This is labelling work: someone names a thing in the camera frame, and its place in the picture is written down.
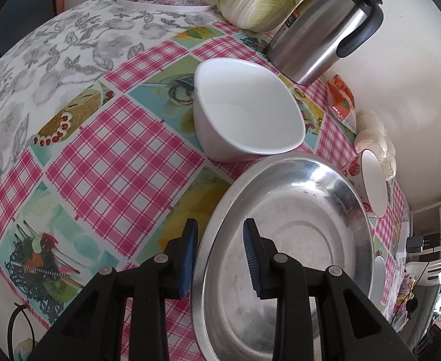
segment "checkered tablecloth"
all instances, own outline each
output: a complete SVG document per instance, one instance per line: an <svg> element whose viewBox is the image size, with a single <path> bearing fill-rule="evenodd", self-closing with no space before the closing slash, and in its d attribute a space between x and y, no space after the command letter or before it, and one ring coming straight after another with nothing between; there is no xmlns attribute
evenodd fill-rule
<svg viewBox="0 0 441 361"><path fill-rule="evenodd" d="M287 80L262 53L268 41L224 22L193 27L93 83L33 138L0 185L0 273L45 327L101 265L138 266L181 232L175 225L186 216L199 216L203 230L216 201L254 163L220 164L202 153L191 96L193 72L203 60L232 57L267 67L290 88L303 113L306 139L296 150L336 167L354 157L354 136L326 111L325 83L304 87ZM388 191L385 217L371 223L374 247L387 262L385 316L399 287L403 262L395 249L407 213L396 181L388 183ZM205 203L206 196L216 201ZM35 240L42 240L40 253L38 245L36 252L32 247ZM49 265L53 274L22 265L38 270ZM124 357L130 312L129 302ZM168 300L166 312L171 359L203 359L188 300Z"/></svg>

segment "strawberry print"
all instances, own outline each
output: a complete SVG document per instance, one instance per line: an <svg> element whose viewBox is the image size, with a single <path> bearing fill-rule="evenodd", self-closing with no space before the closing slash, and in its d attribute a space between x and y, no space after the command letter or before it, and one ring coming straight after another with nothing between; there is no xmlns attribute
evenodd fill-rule
<svg viewBox="0 0 441 361"><path fill-rule="evenodd" d="M349 166L349 174L351 176L356 176L361 171L361 167L358 164L358 160L353 160L351 165Z"/></svg>

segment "kiwi slice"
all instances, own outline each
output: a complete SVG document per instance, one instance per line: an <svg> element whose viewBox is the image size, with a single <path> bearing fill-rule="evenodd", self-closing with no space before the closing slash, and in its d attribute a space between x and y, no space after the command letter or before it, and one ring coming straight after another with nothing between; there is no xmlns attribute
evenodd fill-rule
<svg viewBox="0 0 441 361"><path fill-rule="evenodd" d="M77 288L62 279L45 281L43 286L50 296L61 303L68 303L73 300L77 293Z"/></svg>

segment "orange plastic bag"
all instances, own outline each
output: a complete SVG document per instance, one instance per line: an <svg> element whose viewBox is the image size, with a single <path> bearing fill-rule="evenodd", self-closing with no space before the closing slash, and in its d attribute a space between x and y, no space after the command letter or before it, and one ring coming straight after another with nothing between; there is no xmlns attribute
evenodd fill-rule
<svg viewBox="0 0 441 361"><path fill-rule="evenodd" d="M337 74L327 82L330 96L328 108L340 123L356 133L356 112L354 96L346 83Z"/></svg>

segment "oval metal tray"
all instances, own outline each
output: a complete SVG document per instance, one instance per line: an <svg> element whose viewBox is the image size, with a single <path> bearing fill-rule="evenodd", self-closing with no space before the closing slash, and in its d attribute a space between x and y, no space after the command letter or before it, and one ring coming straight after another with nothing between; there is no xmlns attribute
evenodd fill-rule
<svg viewBox="0 0 441 361"><path fill-rule="evenodd" d="M314 269L338 265L364 293L371 287L370 228L351 184L308 153L267 157L232 184L200 244L191 312L207 361L272 360L276 300L260 300L252 288L242 239L247 217L279 252ZM315 310L312 299L316 331Z"/></svg>

